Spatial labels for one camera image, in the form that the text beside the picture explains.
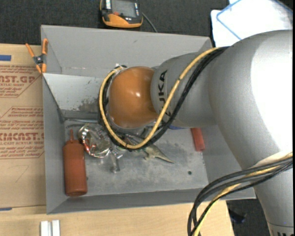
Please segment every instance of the white paper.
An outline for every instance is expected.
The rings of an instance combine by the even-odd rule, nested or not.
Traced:
[[[290,12],[274,0],[239,0],[231,5],[217,15],[217,19],[239,39],[293,28]]]
[[[211,11],[212,33],[215,47],[231,46],[239,41],[226,27],[216,19],[220,10]]]

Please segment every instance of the cardboard box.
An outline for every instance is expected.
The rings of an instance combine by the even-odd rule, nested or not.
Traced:
[[[0,44],[0,56],[0,208],[44,205],[42,76],[25,45]]]

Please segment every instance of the yellow cable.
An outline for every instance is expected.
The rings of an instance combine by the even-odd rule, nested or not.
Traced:
[[[287,158],[290,158],[293,156],[293,152],[289,153],[288,155],[282,157],[280,160],[283,160],[283,159],[287,159]],[[260,170],[260,171],[256,171],[256,172],[252,172],[252,173],[249,173],[245,176],[243,176],[242,178],[246,178],[246,177],[251,177],[251,176],[257,176],[257,175],[260,175],[260,174],[263,174],[263,173],[266,173],[270,170],[273,170],[275,168],[277,168],[279,166],[274,166],[274,167],[271,167],[269,169],[264,169],[264,170]],[[217,194],[213,199],[212,199],[212,202],[216,202],[222,195],[226,194],[226,193],[229,193],[231,190],[235,189],[237,186],[241,185],[241,183],[238,183],[238,184],[234,184],[232,186],[229,186],[225,189],[223,189],[219,194]],[[202,221],[200,222],[199,226],[197,227],[197,229],[195,230],[195,232],[193,233],[193,236],[198,236],[199,235],[199,232],[200,232],[200,227],[204,221],[204,218],[206,217],[206,215],[208,214],[208,212],[212,209],[212,207],[215,205],[215,203],[210,207],[210,209],[207,211],[207,213],[205,214],[205,216],[203,217]]]
[[[206,55],[208,55],[209,53],[211,53],[212,51],[218,49],[218,47],[214,47],[214,48],[211,48],[203,53],[201,53],[200,55],[198,55],[184,70],[183,72],[181,73],[181,75],[179,76],[178,80],[176,81],[176,83],[174,84],[169,96],[168,96],[168,99],[166,100],[165,104],[164,104],[164,107],[158,117],[158,119],[156,120],[156,123],[154,125],[154,127],[152,128],[152,130],[150,131],[149,135],[142,141],[140,142],[139,144],[137,145],[130,145],[130,144],[127,144],[125,143],[122,139],[119,138],[118,135],[116,135],[116,133],[112,130],[112,128],[110,127],[108,121],[107,121],[107,118],[105,116],[105,113],[104,113],[104,109],[103,109],[103,98],[102,98],[102,94],[103,94],[103,91],[104,91],[104,86],[106,84],[106,82],[109,80],[110,77],[112,77],[117,71],[121,70],[122,67],[120,68],[116,68],[115,70],[111,71],[107,76],[106,78],[104,79],[101,87],[100,87],[100,91],[99,91],[99,98],[98,98],[98,102],[99,102],[99,109],[100,109],[100,112],[101,112],[101,115],[103,117],[103,121],[105,123],[105,126],[107,128],[107,130],[109,131],[109,133],[112,135],[112,137],[118,141],[120,144],[122,144],[125,148],[130,148],[130,149],[138,149],[142,146],[144,146],[151,138],[152,136],[154,135],[154,133],[156,132],[171,100],[172,100],[172,97],[174,96],[174,93],[176,91],[176,89],[178,88],[178,85],[180,83],[180,81],[186,76],[187,72],[189,72],[189,70],[195,65],[196,62],[198,62],[200,59],[202,59],[203,57],[205,57]]]

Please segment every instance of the red object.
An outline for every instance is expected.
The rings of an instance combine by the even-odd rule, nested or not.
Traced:
[[[84,161],[84,147],[79,140],[74,140],[70,130],[70,140],[62,148],[65,194],[79,197],[88,192]]]
[[[203,136],[202,136],[202,131],[200,128],[191,128],[191,133],[193,137],[193,142],[196,148],[196,151],[202,151],[206,149]]]

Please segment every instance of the red bottle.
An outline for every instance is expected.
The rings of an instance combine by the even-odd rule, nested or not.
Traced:
[[[70,140],[62,148],[65,193],[69,197],[79,197],[88,192],[84,161],[84,147],[74,139],[70,130]]]

